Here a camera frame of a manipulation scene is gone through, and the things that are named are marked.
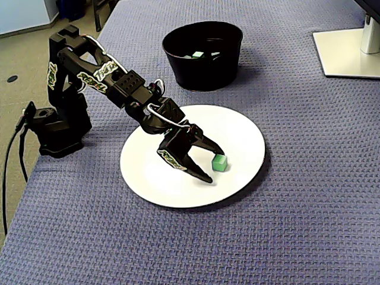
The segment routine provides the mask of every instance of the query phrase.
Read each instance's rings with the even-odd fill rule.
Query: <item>logo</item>
[[[57,81],[57,64],[49,61],[49,69],[47,70],[47,86],[49,86],[52,90],[54,90],[54,85]]]
[[[179,170],[187,170],[187,168],[180,165],[174,157],[170,155],[166,150],[157,150],[157,153],[162,156],[165,161],[170,164],[173,168],[179,169]]]
[[[118,66],[113,61],[106,62],[103,66],[94,72],[94,76],[99,82],[102,82],[108,74],[111,74],[113,71],[117,70]]]
[[[77,77],[82,80],[84,83],[86,83],[88,86],[96,89],[99,92],[105,93],[107,90],[107,85],[100,83],[96,81],[95,78],[93,78],[91,75],[88,75],[87,73],[81,71],[77,74]]]

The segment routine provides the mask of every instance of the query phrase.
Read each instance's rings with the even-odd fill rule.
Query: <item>monitor stand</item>
[[[364,28],[313,33],[326,76],[380,78],[380,24],[366,16]]]

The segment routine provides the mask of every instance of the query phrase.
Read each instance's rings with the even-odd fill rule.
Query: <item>blue tablecloth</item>
[[[164,79],[181,106],[226,106],[252,119],[267,159],[220,204],[150,204],[119,170],[138,124],[88,90],[85,147],[38,160],[0,283],[380,284],[380,82],[324,77],[312,38],[361,27],[363,15],[352,0],[118,3],[99,38],[107,51],[148,82]],[[210,93],[181,89],[161,47],[174,28],[202,20],[244,33],[237,79]]]

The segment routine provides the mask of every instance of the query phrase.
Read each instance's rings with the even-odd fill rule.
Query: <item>white plate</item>
[[[157,153],[163,135],[149,135],[138,127],[121,152],[121,172],[128,186],[141,198],[166,207],[191,208],[212,204],[237,193],[258,173],[265,142],[258,127],[242,114],[210,105],[181,108],[190,123],[225,152],[225,172],[212,170],[214,153],[192,147],[189,155],[213,183],[203,182],[168,165]]]

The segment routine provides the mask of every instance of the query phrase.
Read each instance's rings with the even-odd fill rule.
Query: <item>white monitor base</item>
[[[380,53],[360,50],[363,29],[313,33],[326,76],[380,78]]]

